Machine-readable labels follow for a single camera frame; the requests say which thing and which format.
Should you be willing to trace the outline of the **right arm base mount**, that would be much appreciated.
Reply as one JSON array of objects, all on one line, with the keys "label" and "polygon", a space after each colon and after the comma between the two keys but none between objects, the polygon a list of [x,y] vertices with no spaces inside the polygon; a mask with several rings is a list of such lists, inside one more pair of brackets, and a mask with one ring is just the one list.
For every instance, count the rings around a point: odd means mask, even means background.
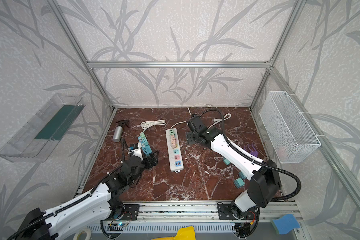
[{"label": "right arm base mount", "polygon": [[219,220],[256,220],[259,208],[249,208],[246,212],[241,211],[233,204],[218,202],[216,204]]}]

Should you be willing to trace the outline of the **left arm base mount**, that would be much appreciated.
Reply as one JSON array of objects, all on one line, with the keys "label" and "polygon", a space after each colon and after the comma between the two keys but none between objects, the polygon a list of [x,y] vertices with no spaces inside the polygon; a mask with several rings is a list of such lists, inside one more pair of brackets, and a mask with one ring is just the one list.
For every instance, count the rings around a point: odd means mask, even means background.
[{"label": "left arm base mount", "polygon": [[126,204],[112,214],[112,219],[116,221],[136,221],[139,210],[139,204]]}]

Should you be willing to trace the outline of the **long white power strip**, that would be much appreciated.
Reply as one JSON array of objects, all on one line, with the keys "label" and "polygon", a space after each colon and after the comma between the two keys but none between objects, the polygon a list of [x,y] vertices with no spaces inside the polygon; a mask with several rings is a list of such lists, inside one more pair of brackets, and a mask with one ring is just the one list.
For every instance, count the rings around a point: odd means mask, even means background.
[{"label": "long white power strip", "polygon": [[[176,149],[172,149],[170,147],[170,135],[175,135],[178,143],[178,147]],[[166,130],[166,138],[167,138],[167,146],[168,146],[168,154],[169,154],[169,163],[170,169],[172,172],[179,173],[184,169],[184,164],[182,160],[181,150],[180,150],[180,141],[177,129],[168,129]]]}]

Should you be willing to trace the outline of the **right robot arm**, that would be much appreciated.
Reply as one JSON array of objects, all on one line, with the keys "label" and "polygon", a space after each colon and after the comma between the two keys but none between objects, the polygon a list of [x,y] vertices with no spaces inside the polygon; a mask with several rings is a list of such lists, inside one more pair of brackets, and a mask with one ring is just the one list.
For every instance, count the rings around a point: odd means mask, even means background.
[{"label": "right robot arm", "polygon": [[[236,216],[255,207],[265,208],[270,202],[291,199],[300,193],[302,183],[295,174],[278,168],[272,160],[263,161],[236,145],[224,132],[224,120],[221,120],[220,129],[208,128],[201,117],[202,115],[193,114],[186,122],[192,140],[223,156],[243,172],[250,182],[249,187],[231,202],[231,209]],[[276,194],[282,187],[280,174],[294,179],[296,188],[286,196],[277,197]]]}]

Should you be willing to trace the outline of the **teal plug adapter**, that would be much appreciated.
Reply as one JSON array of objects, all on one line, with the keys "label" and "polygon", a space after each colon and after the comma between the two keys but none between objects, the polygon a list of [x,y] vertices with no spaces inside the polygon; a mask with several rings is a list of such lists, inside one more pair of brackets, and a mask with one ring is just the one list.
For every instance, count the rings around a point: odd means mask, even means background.
[{"label": "teal plug adapter", "polygon": [[246,175],[243,172],[239,172],[239,177],[243,180],[246,179]]},{"label": "teal plug adapter", "polygon": [[236,188],[242,188],[245,186],[245,181],[242,178],[238,178],[234,180],[234,185]]},{"label": "teal plug adapter", "polygon": [[226,159],[226,158],[223,158],[223,162],[224,162],[227,166],[229,166],[229,165],[231,164],[231,162],[230,162],[228,159]]}]

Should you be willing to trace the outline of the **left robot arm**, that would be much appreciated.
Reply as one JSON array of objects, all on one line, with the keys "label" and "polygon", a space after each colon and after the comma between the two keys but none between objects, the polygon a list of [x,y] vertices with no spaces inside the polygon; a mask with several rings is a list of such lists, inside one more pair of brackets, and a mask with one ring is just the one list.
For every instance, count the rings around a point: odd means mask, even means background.
[{"label": "left robot arm", "polygon": [[159,162],[159,151],[143,157],[131,155],[91,190],[44,212],[30,211],[10,240],[63,240],[96,221],[123,213],[120,196],[135,187],[144,170]]}]

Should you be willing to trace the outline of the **teal power strip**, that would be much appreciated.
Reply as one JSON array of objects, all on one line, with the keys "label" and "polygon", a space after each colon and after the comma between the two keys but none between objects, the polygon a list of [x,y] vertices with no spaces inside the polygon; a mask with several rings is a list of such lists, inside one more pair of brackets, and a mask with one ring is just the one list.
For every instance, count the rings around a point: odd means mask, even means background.
[{"label": "teal power strip", "polygon": [[138,140],[139,140],[140,144],[142,145],[142,149],[143,149],[143,152],[144,152],[145,155],[149,155],[149,154],[151,154],[153,152],[150,145],[149,145],[149,143],[148,143],[148,145],[145,145],[142,142],[142,138],[140,136],[138,137]]}]

